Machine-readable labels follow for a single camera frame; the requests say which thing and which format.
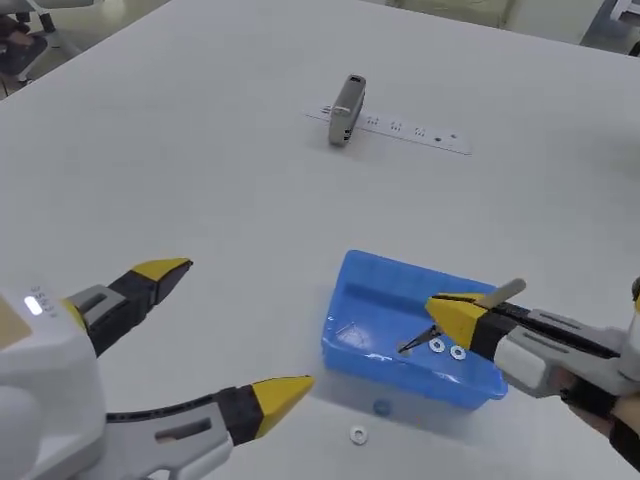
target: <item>white table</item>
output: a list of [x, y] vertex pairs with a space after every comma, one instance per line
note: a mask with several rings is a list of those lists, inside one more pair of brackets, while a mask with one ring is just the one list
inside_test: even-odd
[[[458, 129], [473, 155], [366, 133], [329, 149], [302, 111], [350, 72], [368, 107]], [[637, 478], [554, 399], [430, 403], [424, 428], [345, 408], [377, 392], [338, 402], [318, 345], [350, 248], [521, 275], [525, 305], [626, 326], [640, 98], [619, 80], [634, 76], [634, 59], [363, 2], [174, 0], [0, 104], [0, 280], [39, 270], [65, 295], [146, 259], [195, 260], [101, 359], [113, 410], [319, 373], [218, 479]]]

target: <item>electrical outlet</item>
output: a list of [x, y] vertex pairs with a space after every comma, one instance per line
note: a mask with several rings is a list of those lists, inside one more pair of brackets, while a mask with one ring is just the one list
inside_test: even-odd
[[[308, 117], [329, 121], [331, 106], [323, 105], [305, 113]], [[359, 130], [385, 135], [408, 142], [420, 143], [431, 147], [442, 148], [451, 152], [471, 155], [471, 147], [459, 132], [438, 130], [415, 125], [404, 120], [391, 119], [386, 115], [373, 112], [360, 112], [355, 127]]]

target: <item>small washer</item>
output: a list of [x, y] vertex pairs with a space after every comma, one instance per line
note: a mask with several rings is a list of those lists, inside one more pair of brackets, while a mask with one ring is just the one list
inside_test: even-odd
[[465, 352], [464, 348], [462, 348], [460, 345], [453, 345], [449, 349], [449, 353], [456, 360], [464, 360], [465, 358], [467, 358], [467, 352]]
[[369, 434], [367, 433], [366, 428], [360, 425], [356, 425], [354, 427], [351, 427], [349, 438], [351, 438], [351, 441], [356, 445], [364, 445], [369, 439]]
[[444, 352], [444, 348], [445, 348], [444, 342], [439, 338], [432, 338], [431, 340], [429, 340], [429, 348], [433, 352], [442, 353]]

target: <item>blue plastic bin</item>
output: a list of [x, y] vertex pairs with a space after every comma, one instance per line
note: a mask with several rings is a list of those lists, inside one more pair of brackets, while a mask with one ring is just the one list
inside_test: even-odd
[[322, 334], [325, 366], [402, 390], [476, 409], [507, 393], [500, 371], [467, 352], [464, 360], [428, 345], [409, 356], [397, 353], [431, 325], [424, 305], [442, 292], [487, 293], [494, 287], [370, 253], [345, 256]]

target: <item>cable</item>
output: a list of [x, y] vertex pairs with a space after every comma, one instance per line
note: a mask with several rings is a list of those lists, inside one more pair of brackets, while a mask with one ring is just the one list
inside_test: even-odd
[[7, 84], [4, 83], [4, 78], [0, 77], [0, 81], [2, 81], [2, 88], [4, 89], [4, 98], [9, 96], [9, 90], [7, 89]]

